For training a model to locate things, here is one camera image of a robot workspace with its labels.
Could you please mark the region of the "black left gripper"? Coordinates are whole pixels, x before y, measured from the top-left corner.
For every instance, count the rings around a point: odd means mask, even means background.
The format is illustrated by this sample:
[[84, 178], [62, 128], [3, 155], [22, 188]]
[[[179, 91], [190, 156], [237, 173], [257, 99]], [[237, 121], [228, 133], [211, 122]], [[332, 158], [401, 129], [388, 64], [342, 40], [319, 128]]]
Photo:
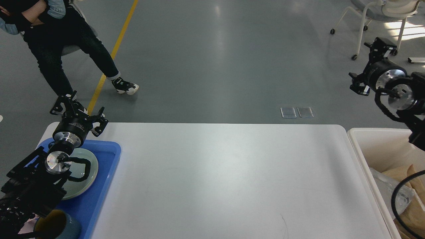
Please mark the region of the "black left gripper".
[[55, 141], [66, 141], [79, 148], [91, 132], [99, 137], [105, 130], [108, 120], [105, 118], [105, 107], [101, 107], [97, 115], [83, 118], [83, 106], [76, 100], [77, 91], [60, 95], [50, 110], [51, 115], [59, 115], [62, 120], [53, 132]]

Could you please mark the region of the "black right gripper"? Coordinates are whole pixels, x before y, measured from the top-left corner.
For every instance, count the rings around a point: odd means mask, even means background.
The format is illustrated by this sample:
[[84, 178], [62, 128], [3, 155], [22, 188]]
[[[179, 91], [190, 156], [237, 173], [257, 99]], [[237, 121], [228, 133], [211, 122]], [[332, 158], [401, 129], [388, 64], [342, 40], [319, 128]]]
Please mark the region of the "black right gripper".
[[368, 96], [370, 90], [384, 88], [396, 77], [407, 77], [407, 71], [388, 60], [392, 53], [398, 52], [398, 46], [387, 38], [376, 37], [373, 42], [364, 42], [369, 48], [369, 60], [361, 74], [349, 72], [352, 84], [349, 89], [358, 95]]

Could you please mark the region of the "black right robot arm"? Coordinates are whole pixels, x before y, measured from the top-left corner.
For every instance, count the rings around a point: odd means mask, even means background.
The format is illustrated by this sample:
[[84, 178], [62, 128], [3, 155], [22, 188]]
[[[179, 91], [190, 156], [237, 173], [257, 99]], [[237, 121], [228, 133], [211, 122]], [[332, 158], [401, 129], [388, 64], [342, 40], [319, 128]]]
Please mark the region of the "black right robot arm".
[[396, 45], [385, 38], [365, 43], [369, 61], [349, 73], [350, 89], [408, 129], [352, 128], [355, 154], [392, 239], [424, 238], [424, 74], [408, 74], [388, 60]]

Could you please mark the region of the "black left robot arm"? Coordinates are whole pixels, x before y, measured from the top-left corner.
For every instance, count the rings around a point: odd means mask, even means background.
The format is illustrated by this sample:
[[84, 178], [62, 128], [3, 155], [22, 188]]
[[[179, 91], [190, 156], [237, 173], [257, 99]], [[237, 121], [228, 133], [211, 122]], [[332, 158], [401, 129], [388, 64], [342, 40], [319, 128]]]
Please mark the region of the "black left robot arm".
[[80, 183], [89, 177], [90, 161], [71, 154], [83, 145], [89, 132], [100, 136], [108, 120], [104, 107], [96, 115], [88, 115], [75, 95], [76, 91], [60, 95], [50, 110], [62, 119], [48, 150], [38, 147], [7, 173], [9, 180], [1, 188], [2, 239], [53, 239], [58, 235], [54, 229], [23, 234], [20, 230], [33, 216], [46, 217], [52, 212], [66, 194], [63, 186], [67, 181]]

